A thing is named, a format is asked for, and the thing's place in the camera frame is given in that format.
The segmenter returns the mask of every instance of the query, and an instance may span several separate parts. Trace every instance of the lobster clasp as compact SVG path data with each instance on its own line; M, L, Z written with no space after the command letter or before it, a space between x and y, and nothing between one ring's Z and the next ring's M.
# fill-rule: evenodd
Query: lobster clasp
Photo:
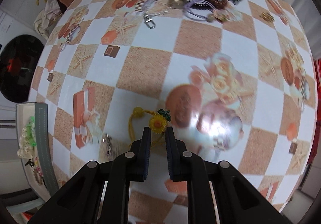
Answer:
M147 14L144 14L144 23L149 28L155 28L156 27L155 22Z

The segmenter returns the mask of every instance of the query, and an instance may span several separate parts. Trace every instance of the black round object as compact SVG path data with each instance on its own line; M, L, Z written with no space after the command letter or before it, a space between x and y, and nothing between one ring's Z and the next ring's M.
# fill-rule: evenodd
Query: black round object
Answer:
M0 91L11 102L28 100L31 81L44 45L31 35L12 39L0 53Z

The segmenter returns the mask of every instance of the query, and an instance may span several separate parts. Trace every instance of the table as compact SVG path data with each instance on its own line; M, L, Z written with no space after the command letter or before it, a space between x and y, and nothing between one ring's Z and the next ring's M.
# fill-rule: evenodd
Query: table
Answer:
M124 15L139 0L75 0L43 50L29 101L48 104L57 179L128 149L133 108L170 109L175 136L202 158L229 161L277 210L298 186L314 136L311 50L290 5L243 0L241 21L193 21L182 10ZM156 6L163 10L165 4ZM274 22L261 17L268 11ZM149 115L134 119L136 138ZM144 183L132 183L129 220L187 223L184 182L169 180L164 145L151 150Z

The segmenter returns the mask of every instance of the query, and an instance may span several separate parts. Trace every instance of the yellow bead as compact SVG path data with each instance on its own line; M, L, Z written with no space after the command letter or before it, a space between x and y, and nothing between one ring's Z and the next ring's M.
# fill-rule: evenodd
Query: yellow bead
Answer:
M208 15L207 15L206 21L207 21L207 22L213 22L214 19L215 19L214 14L211 13L211 14L208 14Z
M133 117L134 118L139 118L143 116L143 109L141 107L135 107L133 110Z

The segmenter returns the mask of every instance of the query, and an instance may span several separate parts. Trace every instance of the yellow hair tie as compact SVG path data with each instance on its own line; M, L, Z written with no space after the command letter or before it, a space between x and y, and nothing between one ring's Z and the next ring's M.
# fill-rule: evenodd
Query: yellow hair tie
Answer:
M136 140L133 125L132 125L132 119L141 118L144 116L144 113L152 115L152 118L149 120L149 123L148 123L150 130L153 133L162 134L159 138L157 138L150 144L151 147L154 147L159 143L159 141L163 137L167 127L167 121L169 122L171 121L170 111L165 111L163 109L160 109L158 110L158 112L154 112L150 110L144 110L141 107L135 107L133 110L133 113L131 114L128 120L128 133L129 133L131 142Z

